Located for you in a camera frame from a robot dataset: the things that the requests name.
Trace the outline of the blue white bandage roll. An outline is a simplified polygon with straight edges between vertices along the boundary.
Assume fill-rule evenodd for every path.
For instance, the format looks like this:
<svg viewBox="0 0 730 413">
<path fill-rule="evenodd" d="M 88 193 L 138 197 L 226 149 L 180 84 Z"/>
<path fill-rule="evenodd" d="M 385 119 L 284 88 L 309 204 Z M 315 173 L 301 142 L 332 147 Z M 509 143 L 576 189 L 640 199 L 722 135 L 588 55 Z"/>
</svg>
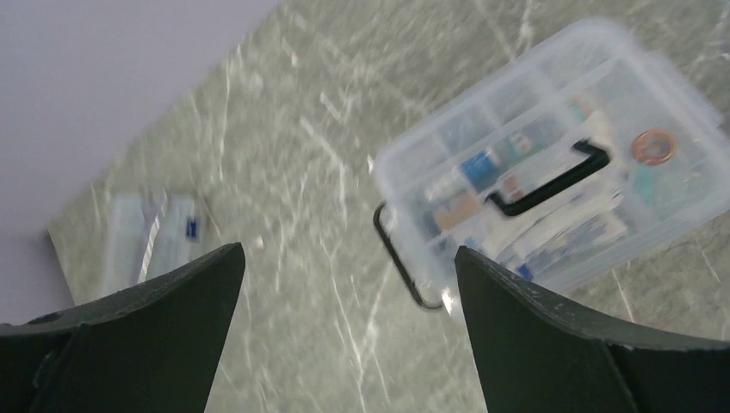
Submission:
<svg viewBox="0 0 730 413">
<path fill-rule="evenodd" d="M 491 187 L 502 174 L 501 160 L 497 152 L 487 149 L 478 151 L 460 164 L 461 173 L 476 192 Z"/>
</svg>

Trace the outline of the small red balm tin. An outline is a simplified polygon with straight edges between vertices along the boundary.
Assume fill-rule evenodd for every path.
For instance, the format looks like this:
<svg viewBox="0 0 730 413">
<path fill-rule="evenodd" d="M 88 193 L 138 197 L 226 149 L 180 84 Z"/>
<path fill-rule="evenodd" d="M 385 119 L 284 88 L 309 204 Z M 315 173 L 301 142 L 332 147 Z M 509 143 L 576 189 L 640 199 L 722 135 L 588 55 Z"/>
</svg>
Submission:
<svg viewBox="0 0 730 413">
<path fill-rule="evenodd" d="M 665 130 L 651 129 L 637 136 L 631 144 L 633 158 L 648 166 L 669 161 L 676 153 L 677 143 Z"/>
</svg>

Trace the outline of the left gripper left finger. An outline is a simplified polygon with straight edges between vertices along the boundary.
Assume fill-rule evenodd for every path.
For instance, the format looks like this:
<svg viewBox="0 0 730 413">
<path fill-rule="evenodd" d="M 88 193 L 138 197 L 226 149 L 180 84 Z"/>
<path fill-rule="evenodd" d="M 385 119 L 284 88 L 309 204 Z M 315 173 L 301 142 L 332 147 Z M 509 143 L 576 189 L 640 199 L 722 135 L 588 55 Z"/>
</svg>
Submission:
<svg viewBox="0 0 730 413">
<path fill-rule="evenodd" d="M 202 412 L 244 279 L 240 243 L 1 327 L 4 412 Z"/>
</svg>

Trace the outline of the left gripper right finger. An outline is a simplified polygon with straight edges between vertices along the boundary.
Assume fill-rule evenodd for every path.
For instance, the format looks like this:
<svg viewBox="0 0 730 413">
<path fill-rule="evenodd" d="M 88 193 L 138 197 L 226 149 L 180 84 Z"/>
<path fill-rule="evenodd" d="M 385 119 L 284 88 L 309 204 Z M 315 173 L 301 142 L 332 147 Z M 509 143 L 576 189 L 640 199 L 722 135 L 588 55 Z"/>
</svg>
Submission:
<svg viewBox="0 0 730 413">
<path fill-rule="evenodd" d="M 460 247 L 461 305 L 490 412 L 726 412 L 727 342 L 595 311 Z"/>
</svg>

